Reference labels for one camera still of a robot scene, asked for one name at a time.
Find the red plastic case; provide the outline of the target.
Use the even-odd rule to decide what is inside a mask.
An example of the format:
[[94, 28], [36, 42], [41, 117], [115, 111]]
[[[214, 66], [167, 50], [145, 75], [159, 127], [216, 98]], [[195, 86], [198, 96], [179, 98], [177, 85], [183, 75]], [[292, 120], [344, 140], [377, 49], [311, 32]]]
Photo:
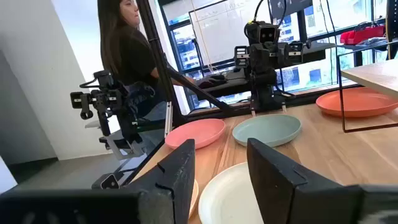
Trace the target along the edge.
[[373, 37], [384, 37], [385, 31], [385, 25], [365, 27], [364, 29], [360, 30], [351, 30], [341, 34], [340, 42], [344, 45], [358, 45], [362, 41], [371, 39]]

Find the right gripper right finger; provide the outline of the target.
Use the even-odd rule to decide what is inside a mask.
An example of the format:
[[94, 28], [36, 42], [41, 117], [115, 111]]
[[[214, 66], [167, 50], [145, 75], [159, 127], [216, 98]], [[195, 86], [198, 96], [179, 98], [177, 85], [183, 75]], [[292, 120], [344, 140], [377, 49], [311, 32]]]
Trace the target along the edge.
[[398, 185], [340, 185], [254, 138], [248, 168], [264, 224], [398, 224]]

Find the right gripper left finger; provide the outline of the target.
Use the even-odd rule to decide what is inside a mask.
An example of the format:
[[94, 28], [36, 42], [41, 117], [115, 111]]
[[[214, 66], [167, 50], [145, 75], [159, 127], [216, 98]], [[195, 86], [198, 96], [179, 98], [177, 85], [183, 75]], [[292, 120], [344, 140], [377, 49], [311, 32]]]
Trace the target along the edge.
[[5, 192], [0, 224], [187, 224], [194, 178], [195, 142], [188, 139], [120, 189]]

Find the black computer mouse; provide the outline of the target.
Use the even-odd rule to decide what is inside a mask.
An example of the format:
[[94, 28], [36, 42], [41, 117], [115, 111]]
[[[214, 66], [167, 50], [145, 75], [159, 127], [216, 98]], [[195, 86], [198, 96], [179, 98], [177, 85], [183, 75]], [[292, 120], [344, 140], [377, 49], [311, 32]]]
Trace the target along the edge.
[[212, 88], [223, 85], [227, 83], [227, 81], [228, 80], [225, 78], [224, 75], [213, 74], [213, 75], [208, 75], [202, 79], [196, 80], [195, 84], [201, 89], [206, 89], [206, 88]]

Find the orange plate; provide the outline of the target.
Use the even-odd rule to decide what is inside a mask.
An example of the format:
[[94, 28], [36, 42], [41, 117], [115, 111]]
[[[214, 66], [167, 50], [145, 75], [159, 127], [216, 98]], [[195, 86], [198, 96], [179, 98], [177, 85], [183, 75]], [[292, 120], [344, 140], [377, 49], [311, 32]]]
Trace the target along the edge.
[[[323, 113], [341, 117], [340, 91], [326, 93], [316, 100]], [[367, 87], [343, 89], [345, 118], [366, 118], [389, 113], [398, 108], [398, 100]]]

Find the light teal plate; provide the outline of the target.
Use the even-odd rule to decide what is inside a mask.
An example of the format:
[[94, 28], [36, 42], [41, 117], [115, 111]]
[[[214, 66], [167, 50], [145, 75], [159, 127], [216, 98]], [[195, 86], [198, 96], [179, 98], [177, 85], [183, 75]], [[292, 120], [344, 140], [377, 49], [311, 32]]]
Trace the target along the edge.
[[249, 138], [276, 147], [295, 139], [301, 131], [299, 119], [286, 114], [256, 116], [239, 123], [233, 129], [233, 137], [242, 146], [247, 146]]

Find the pink plate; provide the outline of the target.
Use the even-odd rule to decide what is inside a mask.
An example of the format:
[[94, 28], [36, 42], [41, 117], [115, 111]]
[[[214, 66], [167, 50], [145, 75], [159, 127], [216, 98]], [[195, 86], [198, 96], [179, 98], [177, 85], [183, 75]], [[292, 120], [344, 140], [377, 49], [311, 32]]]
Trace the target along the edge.
[[195, 149], [215, 142], [224, 133], [226, 124], [222, 119], [208, 118], [189, 122], [175, 128], [165, 138], [165, 144], [176, 149], [187, 139], [195, 141]]

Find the dark grey desk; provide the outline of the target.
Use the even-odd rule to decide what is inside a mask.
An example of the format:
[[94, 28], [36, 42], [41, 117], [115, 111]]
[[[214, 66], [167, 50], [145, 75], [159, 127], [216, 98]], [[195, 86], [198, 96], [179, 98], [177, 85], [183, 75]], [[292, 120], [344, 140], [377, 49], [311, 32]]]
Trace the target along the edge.
[[[323, 43], [317, 43], [317, 42], [315, 42], [310, 47], [307, 47], [306, 44], [304, 44], [303, 62], [300, 64], [325, 59], [325, 50], [331, 49], [334, 46], [335, 46], [335, 44], [323, 44]], [[207, 99], [209, 95], [212, 95], [214, 97], [220, 97], [220, 96], [231, 95], [231, 94], [240, 93], [240, 92], [244, 92], [244, 91], [249, 91], [251, 89], [249, 81], [246, 78], [246, 76], [244, 74], [244, 70], [242, 68], [236, 68], [234, 66], [233, 71], [228, 71], [226, 73], [223, 73], [222, 75], [224, 75], [225, 78], [228, 80], [227, 83], [220, 85], [220, 86], [206, 88], [206, 89], [201, 89], [198, 86], [190, 85], [188, 87], [189, 94], [197, 95], [201, 99]]]

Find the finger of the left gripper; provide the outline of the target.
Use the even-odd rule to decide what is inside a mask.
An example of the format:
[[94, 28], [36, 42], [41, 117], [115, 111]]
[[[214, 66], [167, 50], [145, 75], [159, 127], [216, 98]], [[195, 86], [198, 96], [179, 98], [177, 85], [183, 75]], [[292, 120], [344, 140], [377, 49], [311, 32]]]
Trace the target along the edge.
[[236, 46], [234, 48], [234, 65], [237, 68], [246, 68], [249, 65], [249, 48]]
[[293, 41], [289, 44], [288, 56], [289, 58], [302, 58], [304, 43]]

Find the person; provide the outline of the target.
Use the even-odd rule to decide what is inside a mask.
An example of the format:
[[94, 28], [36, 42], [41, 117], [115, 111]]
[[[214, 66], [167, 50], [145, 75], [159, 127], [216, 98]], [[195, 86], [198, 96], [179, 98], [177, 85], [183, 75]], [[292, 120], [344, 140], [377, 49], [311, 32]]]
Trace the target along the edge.
[[167, 103], [150, 45], [139, 30], [134, 0], [97, 0], [103, 67], [127, 90], [133, 113], [146, 121], [165, 119]]

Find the pale grey-green plate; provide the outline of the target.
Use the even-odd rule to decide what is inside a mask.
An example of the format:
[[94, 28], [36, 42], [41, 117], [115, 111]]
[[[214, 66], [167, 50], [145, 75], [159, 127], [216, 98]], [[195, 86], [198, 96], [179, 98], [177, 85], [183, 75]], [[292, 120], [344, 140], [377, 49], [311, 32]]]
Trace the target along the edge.
[[212, 178], [201, 193], [202, 224], [264, 224], [251, 184], [247, 162]]

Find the wooden shelf with black legs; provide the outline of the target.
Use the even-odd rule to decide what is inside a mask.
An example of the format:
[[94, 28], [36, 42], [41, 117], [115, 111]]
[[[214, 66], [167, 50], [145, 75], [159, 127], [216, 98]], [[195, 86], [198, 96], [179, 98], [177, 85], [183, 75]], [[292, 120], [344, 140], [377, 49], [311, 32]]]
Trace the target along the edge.
[[340, 94], [340, 108], [341, 108], [341, 123], [344, 133], [355, 133], [360, 131], [370, 131], [375, 129], [395, 128], [398, 123], [382, 124], [377, 126], [368, 126], [364, 128], [346, 128], [345, 109], [343, 100], [343, 86], [341, 83], [342, 77], [356, 82], [362, 86], [368, 87], [378, 91], [384, 95], [393, 98], [398, 98], [398, 70], [395, 71], [395, 65], [398, 65], [398, 60], [386, 60], [380, 63], [373, 63], [369, 65], [362, 65], [348, 70], [340, 69], [340, 55], [336, 59], [338, 67], [338, 83]]

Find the cream plate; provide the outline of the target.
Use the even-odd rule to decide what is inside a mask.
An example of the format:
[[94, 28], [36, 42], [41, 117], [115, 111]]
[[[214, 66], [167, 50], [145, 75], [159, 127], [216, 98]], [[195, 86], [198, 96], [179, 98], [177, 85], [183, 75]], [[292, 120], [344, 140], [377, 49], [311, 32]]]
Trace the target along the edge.
[[189, 211], [189, 216], [188, 217], [191, 217], [192, 213], [195, 210], [195, 207], [197, 205], [197, 201], [198, 201], [198, 198], [199, 198], [199, 191], [200, 191], [199, 185], [198, 185], [197, 180], [195, 179], [194, 183], [193, 183], [192, 199], [191, 199], [191, 202], [190, 202], [190, 211]]

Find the glass whiteboard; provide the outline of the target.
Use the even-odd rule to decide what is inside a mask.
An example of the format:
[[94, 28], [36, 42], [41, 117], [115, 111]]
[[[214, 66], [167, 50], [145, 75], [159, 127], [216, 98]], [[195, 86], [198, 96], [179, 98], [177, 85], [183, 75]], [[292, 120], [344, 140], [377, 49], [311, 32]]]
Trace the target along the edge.
[[224, 0], [189, 12], [204, 65], [234, 57], [234, 48], [249, 45], [244, 26], [252, 21], [260, 0]]

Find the black computer monitor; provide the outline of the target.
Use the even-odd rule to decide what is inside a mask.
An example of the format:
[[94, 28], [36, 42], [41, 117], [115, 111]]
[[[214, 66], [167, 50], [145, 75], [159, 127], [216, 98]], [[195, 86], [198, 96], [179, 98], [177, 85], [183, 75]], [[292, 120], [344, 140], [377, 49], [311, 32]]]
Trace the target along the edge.
[[299, 12], [313, 5], [312, 0], [269, 0], [271, 14], [274, 19]]

